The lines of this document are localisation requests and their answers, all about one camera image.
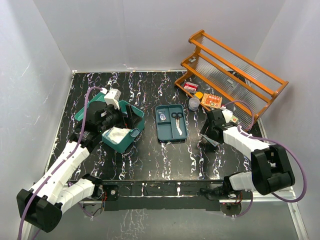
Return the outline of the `white gauze pack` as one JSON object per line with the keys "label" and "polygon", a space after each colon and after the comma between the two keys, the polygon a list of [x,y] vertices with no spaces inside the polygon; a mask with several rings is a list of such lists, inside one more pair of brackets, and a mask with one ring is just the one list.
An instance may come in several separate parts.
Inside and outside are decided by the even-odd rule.
{"label": "white gauze pack", "polygon": [[126,136],[130,133],[130,129],[128,128],[118,128],[118,127],[112,127],[108,130],[106,130],[102,137],[109,142],[113,144],[119,144]]}

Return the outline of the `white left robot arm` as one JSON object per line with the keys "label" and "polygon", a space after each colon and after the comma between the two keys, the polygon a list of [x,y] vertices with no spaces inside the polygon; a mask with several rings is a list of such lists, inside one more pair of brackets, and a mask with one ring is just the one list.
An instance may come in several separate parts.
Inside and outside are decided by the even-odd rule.
{"label": "white left robot arm", "polygon": [[66,184],[74,171],[100,143],[123,153],[144,129],[144,112],[122,100],[107,104],[94,100],[76,115],[76,128],[62,154],[45,175],[29,190],[17,194],[21,220],[49,233],[63,213],[86,198],[107,199],[103,181],[85,174],[76,183]]}

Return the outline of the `clear tape roll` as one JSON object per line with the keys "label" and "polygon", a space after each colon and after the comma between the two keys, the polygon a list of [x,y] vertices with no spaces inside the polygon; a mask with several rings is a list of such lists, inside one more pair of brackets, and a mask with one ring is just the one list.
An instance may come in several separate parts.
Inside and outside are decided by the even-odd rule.
{"label": "clear tape roll", "polygon": [[167,122],[168,119],[168,109],[167,108],[161,108],[157,110],[159,122],[164,123]]}

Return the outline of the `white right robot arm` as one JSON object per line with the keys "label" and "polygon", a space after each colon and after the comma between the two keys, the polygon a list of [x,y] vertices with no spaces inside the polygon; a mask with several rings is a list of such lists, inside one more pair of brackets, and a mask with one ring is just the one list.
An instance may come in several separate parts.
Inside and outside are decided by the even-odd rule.
{"label": "white right robot arm", "polygon": [[240,125],[227,122],[223,110],[208,111],[200,133],[208,141],[232,146],[251,162],[251,171],[223,178],[218,190],[226,197],[233,199],[241,191],[257,191],[264,196],[295,184],[286,149],[277,143],[272,145],[255,139]]}

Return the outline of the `blue divided tray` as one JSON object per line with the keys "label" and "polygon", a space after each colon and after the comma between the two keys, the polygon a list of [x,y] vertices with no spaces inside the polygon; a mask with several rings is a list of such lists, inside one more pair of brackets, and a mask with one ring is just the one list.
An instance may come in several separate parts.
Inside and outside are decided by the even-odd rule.
{"label": "blue divided tray", "polygon": [[[159,109],[168,109],[168,121],[160,122],[158,112]],[[183,117],[179,120],[179,126],[182,130],[182,136],[179,135],[176,128],[176,121],[171,116],[173,112],[181,112]],[[156,130],[157,130],[157,138],[162,143],[167,142],[184,142],[187,137],[187,126],[186,126],[186,118],[184,114],[184,107],[181,104],[169,104],[169,105],[158,105],[155,108],[155,122],[156,122]]]}

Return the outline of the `black scissors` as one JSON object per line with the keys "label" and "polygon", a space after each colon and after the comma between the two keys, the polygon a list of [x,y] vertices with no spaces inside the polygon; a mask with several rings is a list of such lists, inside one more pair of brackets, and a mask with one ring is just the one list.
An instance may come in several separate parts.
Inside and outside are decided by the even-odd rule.
{"label": "black scissors", "polygon": [[181,112],[172,112],[171,117],[175,119],[176,129],[177,129],[179,135],[182,136],[183,132],[180,129],[180,118],[183,117],[183,114]]}

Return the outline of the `teal medicine kit box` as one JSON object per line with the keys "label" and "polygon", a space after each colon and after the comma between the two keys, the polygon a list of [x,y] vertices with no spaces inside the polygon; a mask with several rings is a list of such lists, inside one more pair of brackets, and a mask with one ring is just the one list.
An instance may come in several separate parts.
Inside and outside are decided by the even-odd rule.
{"label": "teal medicine kit box", "polygon": [[119,100],[120,95],[121,92],[114,88],[103,90],[88,101],[87,108],[75,114],[78,124],[74,132],[80,136],[85,120],[81,145],[89,151],[103,142],[122,154],[145,128],[144,112]]}

